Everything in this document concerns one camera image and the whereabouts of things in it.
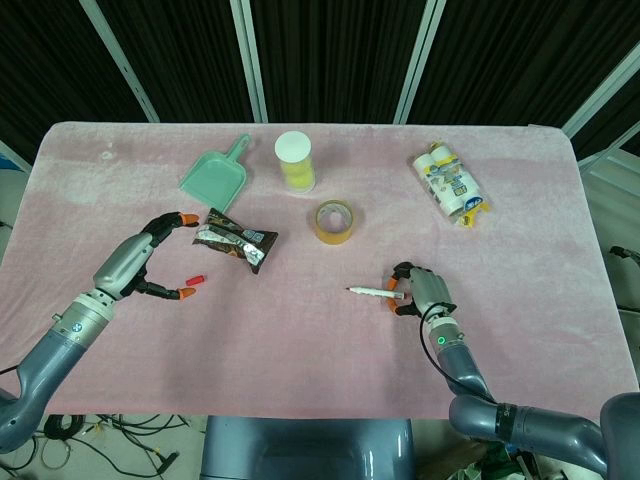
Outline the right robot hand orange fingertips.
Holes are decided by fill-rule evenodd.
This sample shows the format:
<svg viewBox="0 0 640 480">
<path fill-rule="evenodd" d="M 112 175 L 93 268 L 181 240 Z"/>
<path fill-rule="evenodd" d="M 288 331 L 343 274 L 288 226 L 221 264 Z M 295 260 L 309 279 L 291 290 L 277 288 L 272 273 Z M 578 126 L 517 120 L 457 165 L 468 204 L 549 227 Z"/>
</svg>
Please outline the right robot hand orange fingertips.
<svg viewBox="0 0 640 480">
<path fill-rule="evenodd" d="M 387 305 L 395 315 L 430 319 L 434 315 L 449 315 L 457 308 L 445 281 L 432 270 L 401 262 L 393 268 L 387 288 L 394 291 L 401 279 L 408 281 L 411 302 L 399 305 L 394 298 L 388 298 Z"/>
</svg>

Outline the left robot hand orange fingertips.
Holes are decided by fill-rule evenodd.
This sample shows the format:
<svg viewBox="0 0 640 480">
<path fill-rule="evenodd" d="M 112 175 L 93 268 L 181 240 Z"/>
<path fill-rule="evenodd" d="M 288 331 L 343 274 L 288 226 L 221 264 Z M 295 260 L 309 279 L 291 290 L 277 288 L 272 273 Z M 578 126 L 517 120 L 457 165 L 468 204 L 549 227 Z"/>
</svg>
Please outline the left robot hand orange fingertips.
<svg viewBox="0 0 640 480">
<path fill-rule="evenodd" d="M 193 287 L 167 289 L 146 280 L 147 262 L 155 249 L 177 228 L 194 228 L 199 216 L 171 212 L 151 220 L 140 233 L 124 240 L 93 277 L 97 290 L 118 301 L 133 292 L 167 300 L 184 300 L 196 293 Z"/>
</svg>

